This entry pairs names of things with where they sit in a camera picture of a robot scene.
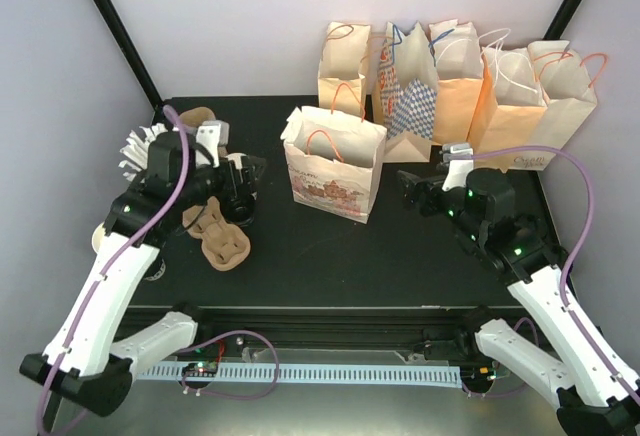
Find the Cream Bear paper bag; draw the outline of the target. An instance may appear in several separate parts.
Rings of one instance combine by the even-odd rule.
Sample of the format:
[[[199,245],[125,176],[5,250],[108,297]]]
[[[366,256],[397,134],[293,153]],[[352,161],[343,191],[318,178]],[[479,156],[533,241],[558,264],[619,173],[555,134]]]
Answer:
[[[302,106],[281,133],[294,201],[352,221],[368,222],[380,185],[387,129],[358,113]]]

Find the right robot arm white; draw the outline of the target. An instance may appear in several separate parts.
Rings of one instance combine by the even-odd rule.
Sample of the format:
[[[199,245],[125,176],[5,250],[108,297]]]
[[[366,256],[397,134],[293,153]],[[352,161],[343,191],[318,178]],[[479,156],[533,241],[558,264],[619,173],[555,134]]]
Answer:
[[[516,212],[516,191],[495,169],[421,178],[401,171],[406,206],[442,214],[464,250],[494,271],[527,310],[554,352],[521,337],[500,318],[476,309],[454,335],[457,352],[482,354],[505,366],[556,412],[568,435],[633,435],[639,423],[639,376],[590,322],[561,283],[561,253],[547,245],[532,219]]]

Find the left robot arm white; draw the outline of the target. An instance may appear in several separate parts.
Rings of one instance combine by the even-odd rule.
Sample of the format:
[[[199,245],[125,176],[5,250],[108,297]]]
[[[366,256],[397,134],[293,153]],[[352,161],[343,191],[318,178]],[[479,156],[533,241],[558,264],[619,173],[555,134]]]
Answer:
[[[24,357],[22,375],[105,417],[123,403],[139,374],[173,353],[202,355],[213,347],[213,328],[189,305],[124,340],[114,337],[186,210],[215,197],[224,220],[252,221],[266,162],[243,153],[221,157],[218,139],[218,128],[209,126],[196,134],[163,131],[148,144],[145,168],[111,205],[104,239],[70,314],[42,352]]]

